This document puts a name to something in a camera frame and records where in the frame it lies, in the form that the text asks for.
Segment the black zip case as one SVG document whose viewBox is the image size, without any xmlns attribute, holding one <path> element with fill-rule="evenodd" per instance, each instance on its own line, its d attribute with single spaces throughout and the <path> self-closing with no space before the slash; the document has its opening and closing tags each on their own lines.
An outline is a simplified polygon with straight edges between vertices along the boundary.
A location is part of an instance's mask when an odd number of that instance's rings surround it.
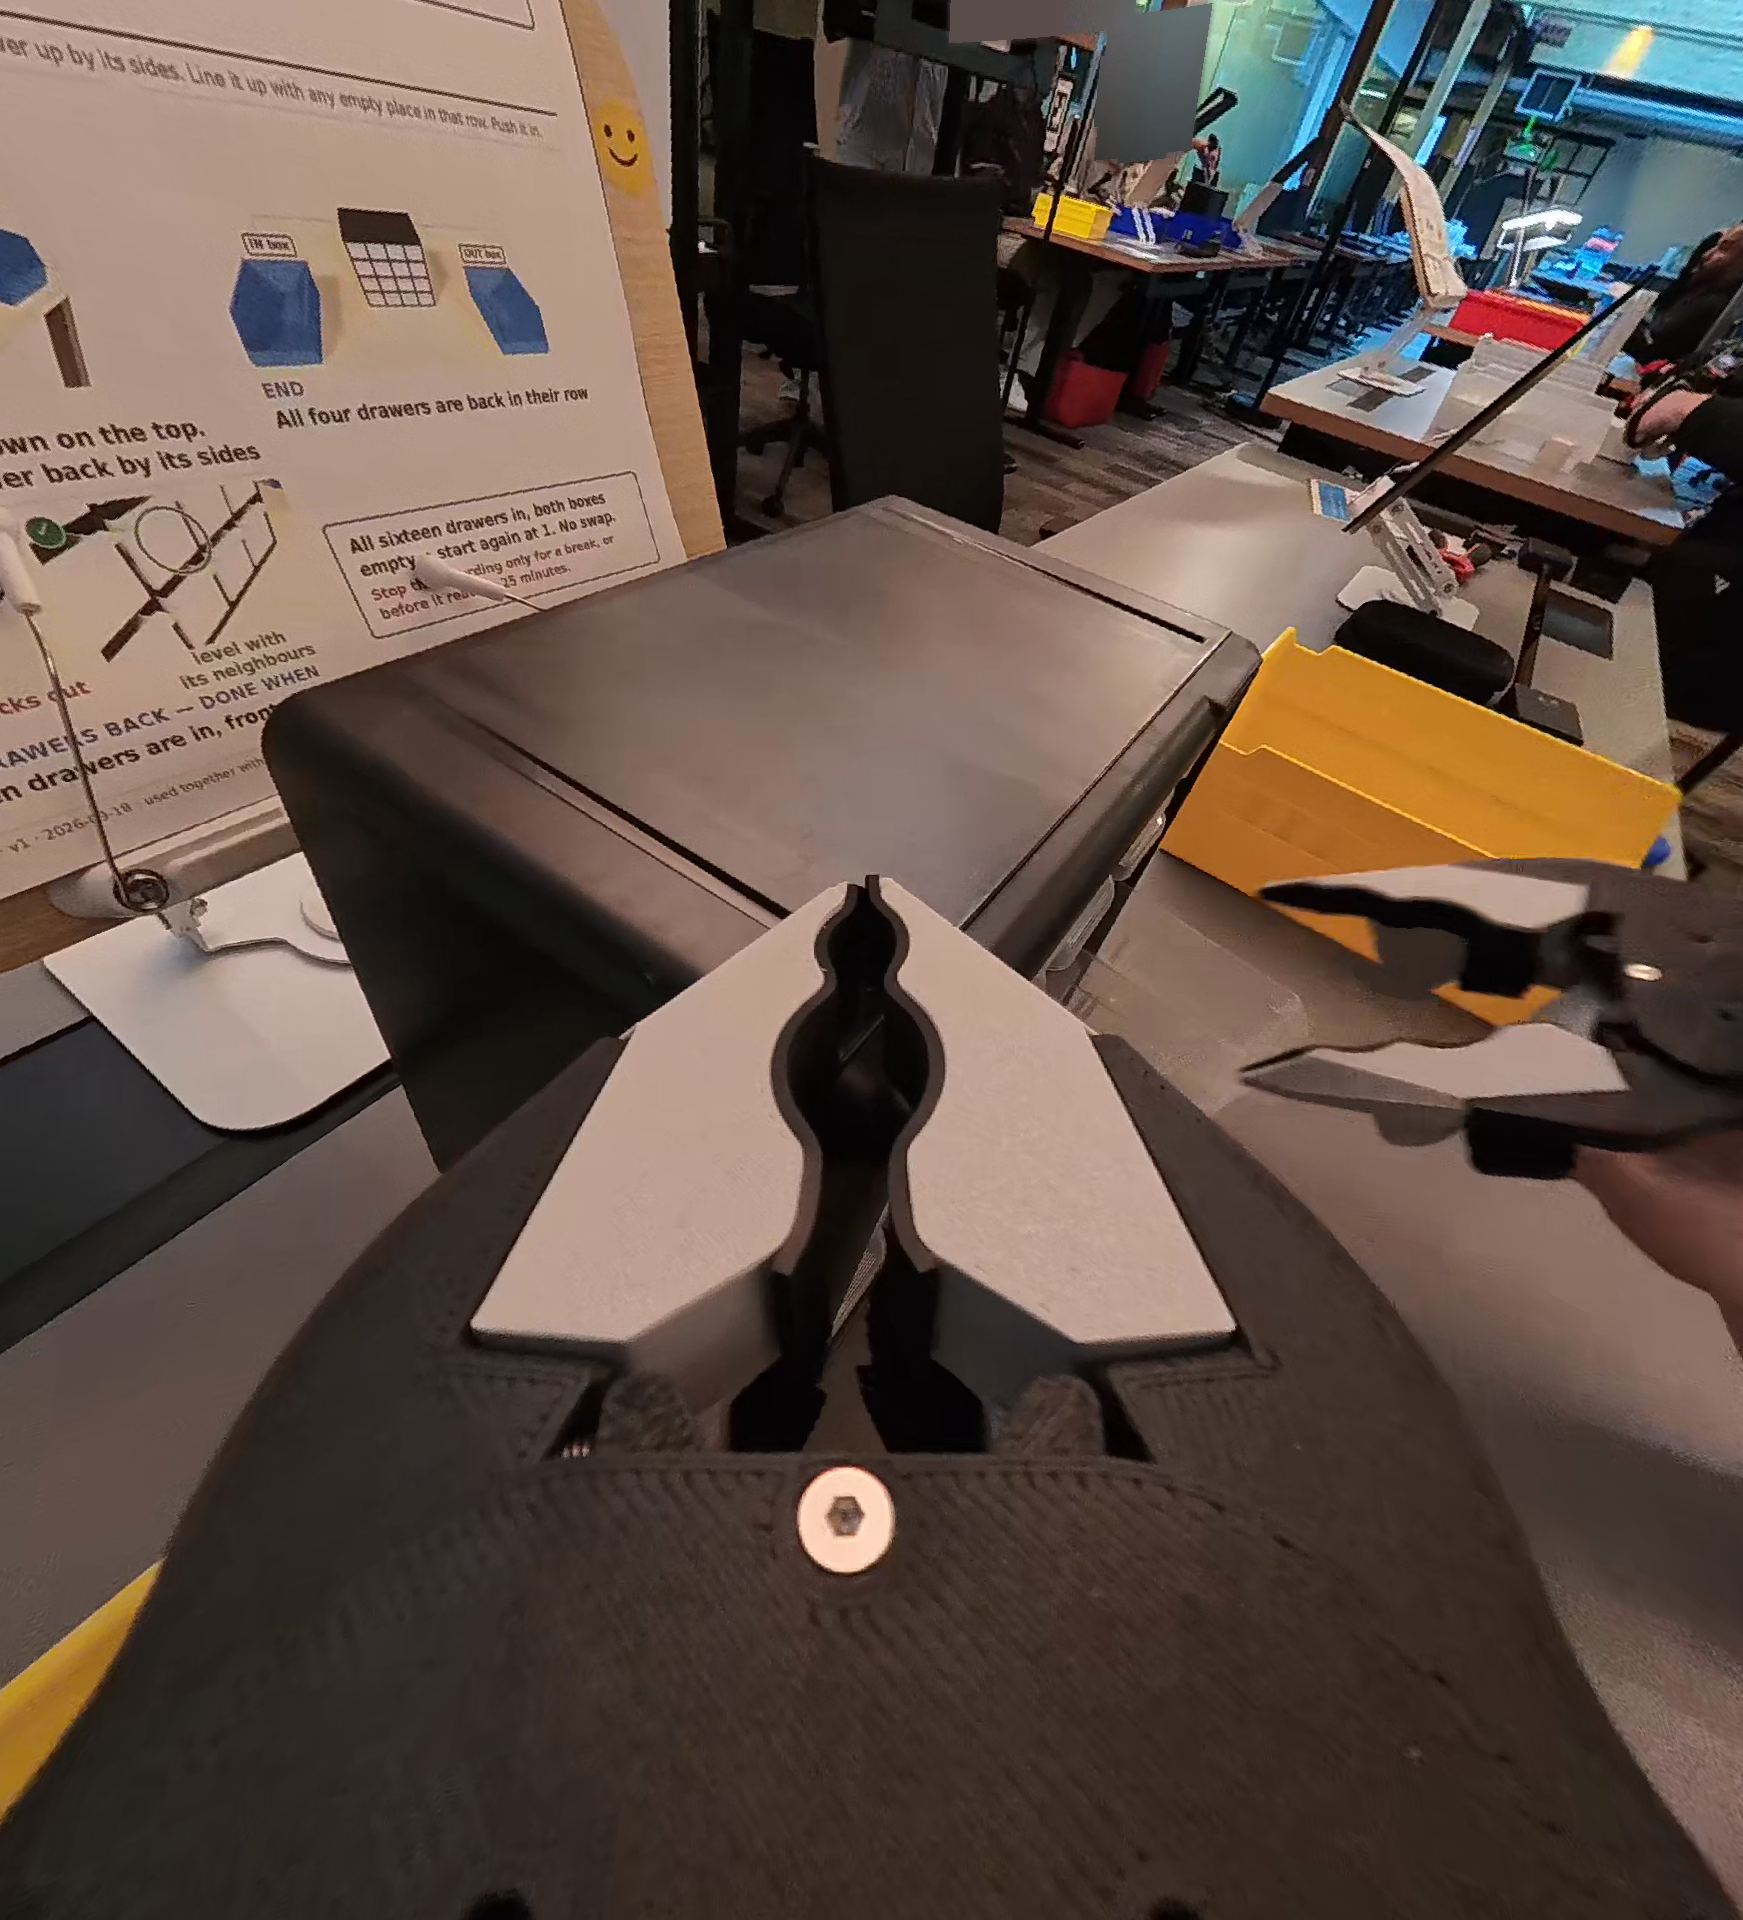
<svg viewBox="0 0 1743 1920">
<path fill-rule="evenodd" d="M 1381 596 L 1347 616 L 1333 648 L 1481 708 L 1498 703 L 1516 674 L 1493 639 Z"/>
</svg>

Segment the black panel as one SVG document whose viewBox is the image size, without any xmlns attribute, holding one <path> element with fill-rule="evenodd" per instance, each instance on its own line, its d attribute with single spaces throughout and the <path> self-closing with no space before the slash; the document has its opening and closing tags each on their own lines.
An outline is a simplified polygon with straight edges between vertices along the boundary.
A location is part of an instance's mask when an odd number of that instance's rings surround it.
<svg viewBox="0 0 1743 1920">
<path fill-rule="evenodd" d="M 997 535 L 1003 177 L 807 158 L 807 277 L 835 511 L 895 495 Z"/>
</svg>

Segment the black drawer cabinet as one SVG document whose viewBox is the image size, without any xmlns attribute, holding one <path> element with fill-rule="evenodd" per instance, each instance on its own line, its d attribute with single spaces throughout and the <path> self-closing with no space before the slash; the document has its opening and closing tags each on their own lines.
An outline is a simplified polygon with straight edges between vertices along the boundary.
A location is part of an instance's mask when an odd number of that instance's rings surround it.
<svg viewBox="0 0 1743 1920">
<path fill-rule="evenodd" d="M 1258 666 L 891 497 L 308 687 L 261 749 L 446 1172 L 835 885 L 1049 973 Z"/>
</svg>

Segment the white poster stand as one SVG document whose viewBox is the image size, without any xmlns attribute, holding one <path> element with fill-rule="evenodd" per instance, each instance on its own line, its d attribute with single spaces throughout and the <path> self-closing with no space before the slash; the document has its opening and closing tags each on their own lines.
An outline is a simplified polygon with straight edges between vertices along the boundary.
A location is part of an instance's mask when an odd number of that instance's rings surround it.
<svg viewBox="0 0 1743 1920">
<path fill-rule="evenodd" d="M 47 900 L 109 932 L 45 971 L 168 1093 L 221 1133 L 264 1133 L 387 1064 L 387 1045 L 279 799 L 238 808 L 124 862 L 163 882 L 124 909 L 84 866 Z"/>
</svg>

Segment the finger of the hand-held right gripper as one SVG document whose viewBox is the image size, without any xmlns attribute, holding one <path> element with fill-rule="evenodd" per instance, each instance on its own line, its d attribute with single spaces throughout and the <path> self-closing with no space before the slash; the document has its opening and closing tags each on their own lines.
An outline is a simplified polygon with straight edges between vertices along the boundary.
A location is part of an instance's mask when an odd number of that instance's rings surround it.
<svg viewBox="0 0 1743 1920">
<path fill-rule="evenodd" d="M 1626 1091 L 1612 1053 L 1544 1021 L 1496 1027 L 1464 1045 L 1302 1049 L 1244 1069 L 1242 1081 L 1315 1107 L 1412 1122 L 1460 1122 L 1491 1101 Z"/>
<path fill-rule="evenodd" d="M 1565 932 L 1587 915 L 1597 874 L 1572 859 L 1460 862 L 1284 881 L 1259 900 L 1362 922 L 1395 986 L 1524 999 L 1572 982 Z"/>
</svg>

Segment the white tethered magnetic pin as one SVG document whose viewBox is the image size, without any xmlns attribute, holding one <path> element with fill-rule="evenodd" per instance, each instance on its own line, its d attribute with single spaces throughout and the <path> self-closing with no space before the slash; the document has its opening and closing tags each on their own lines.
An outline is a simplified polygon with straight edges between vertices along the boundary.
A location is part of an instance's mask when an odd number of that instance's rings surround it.
<svg viewBox="0 0 1743 1920">
<path fill-rule="evenodd" d="M 430 552 L 419 552 L 411 559 L 411 576 L 417 586 L 434 595 L 463 595 L 485 602 L 517 604 L 531 614 L 541 612 L 538 604 L 523 590 L 457 569 Z"/>
</svg>

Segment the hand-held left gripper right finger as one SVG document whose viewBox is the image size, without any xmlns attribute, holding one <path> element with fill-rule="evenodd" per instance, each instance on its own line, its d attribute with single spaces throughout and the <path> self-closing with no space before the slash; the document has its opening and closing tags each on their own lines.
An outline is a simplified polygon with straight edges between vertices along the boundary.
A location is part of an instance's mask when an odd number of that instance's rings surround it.
<svg viewBox="0 0 1743 1920">
<path fill-rule="evenodd" d="M 885 990 L 925 1045 L 889 1170 L 959 1378 L 1057 1378 L 1230 1343 L 1230 1310 L 1094 1033 L 929 904 L 884 882 Z"/>
</svg>

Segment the white document stand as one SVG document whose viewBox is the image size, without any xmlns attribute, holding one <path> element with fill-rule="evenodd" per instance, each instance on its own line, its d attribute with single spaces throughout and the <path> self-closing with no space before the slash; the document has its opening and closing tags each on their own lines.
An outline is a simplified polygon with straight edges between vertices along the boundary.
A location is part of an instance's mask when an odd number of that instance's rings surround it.
<svg viewBox="0 0 1743 1920">
<path fill-rule="evenodd" d="M 1341 360 L 1324 373 L 1373 395 L 1406 399 L 1425 376 L 1425 373 L 1408 373 L 1408 350 L 1434 327 L 1457 318 L 1469 297 L 1469 281 L 1454 253 L 1449 218 L 1425 169 L 1355 112 L 1347 122 L 1359 132 L 1375 155 L 1391 166 L 1401 190 L 1417 306 L 1373 354 Z"/>
</svg>

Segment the white sign stand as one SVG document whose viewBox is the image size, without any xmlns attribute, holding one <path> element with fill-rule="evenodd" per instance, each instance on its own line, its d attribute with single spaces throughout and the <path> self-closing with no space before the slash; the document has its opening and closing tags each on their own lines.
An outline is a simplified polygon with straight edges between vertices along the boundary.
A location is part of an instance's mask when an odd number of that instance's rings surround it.
<svg viewBox="0 0 1743 1920">
<path fill-rule="evenodd" d="M 1443 622 L 1473 633 L 1479 609 L 1462 595 L 1471 578 L 1464 543 L 1428 529 L 1410 503 L 1387 503 L 1363 529 L 1373 540 L 1377 560 L 1355 573 L 1335 602 L 1345 614 L 1387 602 Z"/>
</svg>

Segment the wooden work desk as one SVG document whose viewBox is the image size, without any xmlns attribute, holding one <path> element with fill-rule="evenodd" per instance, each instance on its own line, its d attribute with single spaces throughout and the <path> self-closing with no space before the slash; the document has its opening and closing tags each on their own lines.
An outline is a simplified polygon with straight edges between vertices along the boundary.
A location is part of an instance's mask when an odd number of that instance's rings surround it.
<svg viewBox="0 0 1743 1920">
<path fill-rule="evenodd" d="M 1014 259 L 1029 296 L 1005 361 L 1003 409 L 1069 449 L 1083 436 L 1054 419 L 1051 395 L 1064 357 L 1083 345 L 1098 276 L 1143 311 L 1186 309 L 1192 323 L 1178 338 L 1178 385 L 1266 430 L 1284 427 L 1269 397 L 1291 373 L 1310 371 L 1308 355 L 1345 344 L 1357 318 L 1413 303 L 1408 259 L 1367 240 L 1266 240 L 1192 253 L 1119 236 L 1049 233 L 1029 218 L 1008 218 L 1003 233 L 1035 251 Z"/>
</svg>

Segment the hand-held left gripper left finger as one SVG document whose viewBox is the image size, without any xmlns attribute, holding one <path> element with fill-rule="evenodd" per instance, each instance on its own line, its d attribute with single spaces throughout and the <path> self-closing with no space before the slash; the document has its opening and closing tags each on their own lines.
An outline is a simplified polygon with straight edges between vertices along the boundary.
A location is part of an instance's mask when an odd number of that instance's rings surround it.
<svg viewBox="0 0 1743 1920">
<path fill-rule="evenodd" d="M 657 1378 L 756 1378 L 774 1284 L 815 1226 L 822 1154 L 791 1042 L 835 1004 L 837 885 L 632 1027 L 470 1335 Z"/>
</svg>

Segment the black sign board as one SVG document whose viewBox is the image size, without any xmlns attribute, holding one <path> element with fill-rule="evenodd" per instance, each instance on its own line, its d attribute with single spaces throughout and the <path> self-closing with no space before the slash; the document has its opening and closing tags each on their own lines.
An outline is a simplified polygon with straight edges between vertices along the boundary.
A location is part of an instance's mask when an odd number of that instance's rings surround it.
<svg viewBox="0 0 1743 1920">
<path fill-rule="evenodd" d="M 1618 473 L 1633 475 L 1626 442 L 1618 442 L 1615 462 L 1597 466 L 1609 436 L 1623 434 L 1623 427 L 1595 391 L 1633 325 L 1628 311 L 1651 303 L 1649 289 L 1628 287 L 1536 360 L 1523 344 L 1484 333 L 1462 368 L 1428 371 L 1403 392 L 1384 389 L 1391 376 L 1387 355 L 1330 368 L 1330 380 L 1384 409 L 1412 413 L 1406 434 L 1384 444 L 1391 465 L 1362 493 L 1347 495 L 1347 527 L 1359 531 L 1384 519 L 1393 501 L 1423 493 L 1436 479 L 1457 479 L 1572 523 L 1636 540 L 1673 540 L 1667 509 L 1609 498 Z"/>
</svg>

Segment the instruction sheet on board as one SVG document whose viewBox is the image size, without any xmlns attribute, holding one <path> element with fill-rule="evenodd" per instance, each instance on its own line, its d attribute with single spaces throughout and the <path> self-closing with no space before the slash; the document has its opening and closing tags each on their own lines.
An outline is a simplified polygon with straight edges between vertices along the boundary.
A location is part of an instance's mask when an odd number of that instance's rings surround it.
<svg viewBox="0 0 1743 1920">
<path fill-rule="evenodd" d="M 638 106 L 635 76 L 606 10 L 596 3 L 560 6 L 577 83 L 586 109 Z M 666 497 L 687 559 L 724 550 L 713 465 L 694 387 L 692 339 L 680 318 L 669 230 L 654 187 L 605 190 L 628 330 Z M 49 889 L 0 900 L 0 973 L 19 971 L 117 927 L 71 916 Z"/>
</svg>

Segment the black office chair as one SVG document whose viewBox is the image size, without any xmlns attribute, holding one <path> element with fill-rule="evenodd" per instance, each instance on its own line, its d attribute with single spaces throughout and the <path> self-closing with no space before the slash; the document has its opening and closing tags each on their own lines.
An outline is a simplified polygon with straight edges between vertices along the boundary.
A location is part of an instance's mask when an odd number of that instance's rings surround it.
<svg viewBox="0 0 1743 1920">
<path fill-rule="evenodd" d="M 743 440 L 751 455 L 763 455 L 779 442 L 787 447 L 779 476 L 779 493 L 786 493 L 790 473 L 804 465 L 822 439 L 811 420 L 818 330 L 807 218 L 797 200 L 751 203 L 743 231 L 733 240 L 726 279 L 738 297 L 741 341 L 763 350 L 791 379 L 791 415 L 756 429 Z"/>
</svg>

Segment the black metal stand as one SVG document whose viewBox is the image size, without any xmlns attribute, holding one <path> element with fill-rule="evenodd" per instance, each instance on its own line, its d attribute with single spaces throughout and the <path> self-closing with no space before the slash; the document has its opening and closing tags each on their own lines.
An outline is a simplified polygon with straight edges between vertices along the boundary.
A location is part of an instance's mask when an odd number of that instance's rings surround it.
<svg viewBox="0 0 1743 1920">
<path fill-rule="evenodd" d="M 1524 540 L 1516 562 L 1530 576 L 1530 602 L 1518 641 L 1512 680 L 1493 708 L 1547 738 L 1583 745 L 1579 708 L 1557 694 L 1534 687 L 1536 658 L 1544 641 L 1558 641 L 1588 658 L 1611 661 L 1615 652 L 1615 616 L 1597 596 L 1560 589 L 1576 567 L 1576 556 L 1549 540 Z"/>
</svg>

